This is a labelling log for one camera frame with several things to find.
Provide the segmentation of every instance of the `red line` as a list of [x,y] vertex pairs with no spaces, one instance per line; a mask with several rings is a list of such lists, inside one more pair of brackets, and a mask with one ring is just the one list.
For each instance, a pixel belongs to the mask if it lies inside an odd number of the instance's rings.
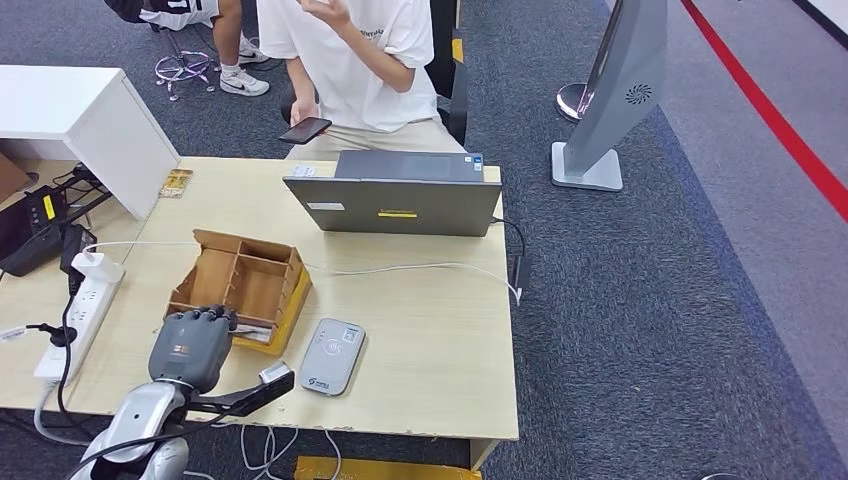
[[848,189],[842,185],[842,182],[831,172],[827,165],[816,155],[815,152],[804,142],[804,139],[798,135],[798,132],[792,128],[792,125],[786,121],[786,118],[780,114],[777,107],[769,100],[762,89],[754,82],[751,75],[745,71],[745,68],[739,63],[739,60],[733,55],[733,52],[722,41],[718,33],[710,26],[704,15],[698,10],[698,7],[692,0],[680,0],[686,11],[695,21],[695,24],[701,30],[701,34],[707,40],[707,43],[713,48],[718,55],[721,63],[730,72],[730,75],[742,89],[742,93],[748,97],[748,101],[760,114],[760,117],[771,128],[772,133],[777,137],[783,147],[792,155],[798,166],[807,174],[816,188],[819,189],[822,195],[833,205],[833,208],[842,216],[842,219],[848,222]]

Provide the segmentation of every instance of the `power strip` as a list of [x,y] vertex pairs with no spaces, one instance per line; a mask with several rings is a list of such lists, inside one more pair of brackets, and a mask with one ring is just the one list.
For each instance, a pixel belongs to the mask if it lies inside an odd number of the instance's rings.
[[[77,330],[71,343],[71,368],[68,381],[74,378],[88,349],[109,311],[109,305],[124,277],[124,268],[106,258],[102,253],[80,253],[74,257],[73,267],[85,275],[74,303],[68,310],[68,326]],[[59,381],[65,370],[65,349],[48,345],[47,351],[35,368],[35,377]]]

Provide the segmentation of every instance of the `white sneaker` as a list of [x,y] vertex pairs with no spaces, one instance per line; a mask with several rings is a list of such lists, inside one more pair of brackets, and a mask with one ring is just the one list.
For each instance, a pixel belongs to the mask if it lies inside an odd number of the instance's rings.
[[259,51],[259,49],[250,42],[250,40],[241,36],[239,40],[239,65],[245,63],[262,63],[268,60],[268,56]]
[[268,82],[257,80],[239,69],[237,74],[221,72],[221,90],[247,97],[257,97],[267,92],[271,86]]

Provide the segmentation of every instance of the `laptop lid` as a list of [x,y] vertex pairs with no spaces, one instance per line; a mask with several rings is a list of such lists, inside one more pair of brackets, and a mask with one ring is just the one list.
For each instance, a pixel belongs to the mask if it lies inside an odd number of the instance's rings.
[[443,182],[482,182],[479,153],[393,152],[344,150],[336,178],[393,178]]
[[321,230],[486,235],[500,183],[284,177]]

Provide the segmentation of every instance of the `smartphone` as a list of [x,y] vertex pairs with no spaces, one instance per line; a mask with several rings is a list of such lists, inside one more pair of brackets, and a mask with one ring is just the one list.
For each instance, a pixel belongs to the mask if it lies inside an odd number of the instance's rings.
[[332,124],[333,122],[323,118],[307,117],[280,135],[280,140],[286,143],[294,143],[295,145],[304,145],[320,135],[321,132]]

